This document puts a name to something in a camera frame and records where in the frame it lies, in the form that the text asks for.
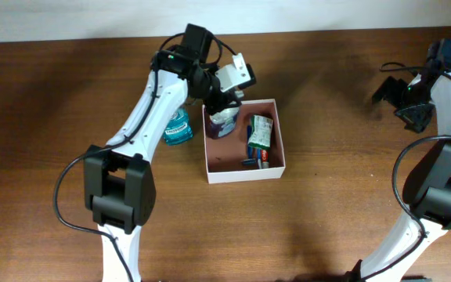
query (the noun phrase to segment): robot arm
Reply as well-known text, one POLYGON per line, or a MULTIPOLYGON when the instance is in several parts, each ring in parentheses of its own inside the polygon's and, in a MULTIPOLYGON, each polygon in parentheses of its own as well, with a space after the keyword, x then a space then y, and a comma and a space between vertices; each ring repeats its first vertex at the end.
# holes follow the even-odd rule
MULTIPOLYGON (((109 152, 85 159, 86 208, 92 211, 100 231, 117 238, 134 281, 141 280, 138 257, 142 225, 156 199, 150 162, 171 116, 188 96, 202 99, 210 115, 238 107, 243 93, 236 88, 244 89, 255 83, 253 71, 241 53, 233 54, 233 63, 221 69, 216 64, 211 67, 206 64, 212 40, 219 42, 206 29, 189 24, 181 45, 157 52, 142 97, 107 146, 133 137, 109 152), (110 175, 118 169, 126 171, 125 179, 110 175)), ((91 146, 88 151, 98 149, 91 146)), ((103 237, 103 264, 103 282, 129 281, 106 237, 103 237)))
MULTIPOLYGON (((451 51, 451 41, 442 40, 432 45, 425 69, 409 85, 388 78, 374 95, 374 101, 386 99, 396 106, 395 115, 404 120, 407 129, 415 132, 425 129, 435 109, 438 134, 451 136, 451 79, 437 75, 439 71, 433 70, 451 60, 451 52, 447 50, 451 51)), ((360 280, 400 281, 422 252, 451 230, 451 140, 438 141, 412 170, 403 188, 403 199, 424 224, 426 237, 414 251, 388 267, 419 242, 419 225, 403 211, 381 246, 361 262, 360 280)))

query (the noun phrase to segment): white box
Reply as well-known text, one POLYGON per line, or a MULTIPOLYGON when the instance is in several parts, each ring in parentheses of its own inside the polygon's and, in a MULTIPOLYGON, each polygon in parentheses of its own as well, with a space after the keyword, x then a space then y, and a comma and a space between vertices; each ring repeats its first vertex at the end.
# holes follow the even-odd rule
POLYGON ((207 114, 204 106, 202 112, 208 183, 232 183, 281 177, 286 163, 280 121, 274 99, 243 101, 233 132, 220 139, 207 137, 205 126, 207 114), (250 124, 250 117, 253 114, 273 119, 269 168, 248 168, 241 164, 241 161, 247 158, 247 126, 250 124))

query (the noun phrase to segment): white wall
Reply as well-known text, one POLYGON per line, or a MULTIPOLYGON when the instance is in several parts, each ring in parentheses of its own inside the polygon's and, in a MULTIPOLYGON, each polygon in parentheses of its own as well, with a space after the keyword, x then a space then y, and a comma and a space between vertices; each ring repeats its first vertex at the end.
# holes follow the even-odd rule
POLYGON ((0 42, 451 26, 451 0, 0 0, 0 42))

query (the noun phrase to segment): mouthwash bottle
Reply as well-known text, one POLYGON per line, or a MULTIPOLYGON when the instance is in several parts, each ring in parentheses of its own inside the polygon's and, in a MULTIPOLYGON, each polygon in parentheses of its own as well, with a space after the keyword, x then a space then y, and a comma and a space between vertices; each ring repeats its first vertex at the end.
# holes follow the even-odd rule
POLYGON ((168 145, 177 145, 193 138, 193 130, 189 124, 189 115, 181 107, 172 116, 163 133, 168 145))

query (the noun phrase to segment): wood grain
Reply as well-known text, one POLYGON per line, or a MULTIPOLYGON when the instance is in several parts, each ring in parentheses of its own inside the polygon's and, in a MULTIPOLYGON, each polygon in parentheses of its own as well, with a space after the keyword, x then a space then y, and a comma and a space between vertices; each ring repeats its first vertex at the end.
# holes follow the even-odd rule
MULTIPOLYGON (((195 138, 157 148, 157 203, 143 227, 145 280, 274 281, 342 274, 371 253, 400 213, 391 192, 399 151, 419 138, 370 96, 390 60, 423 63, 450 28, 223 36, 254 67, 247 99, 275 98, 287 159, 279 180, 210 186, 200 107, 195 138)), ((100 281, 100 238, 59 224, 60 169, 122 125, 163 38, 0 44, 0 281, 100 281)), ((398 77, 409 78, 408 74, 398 77)), ((434 125, 428 133, 435 133, 434 125)), ((403 181, 428 150, 409 154, 403 181)), ((94 227, 82 170, 60 194, 63 215, 94 227)), ((451 281, 451 232, 409 271, 451 281)))

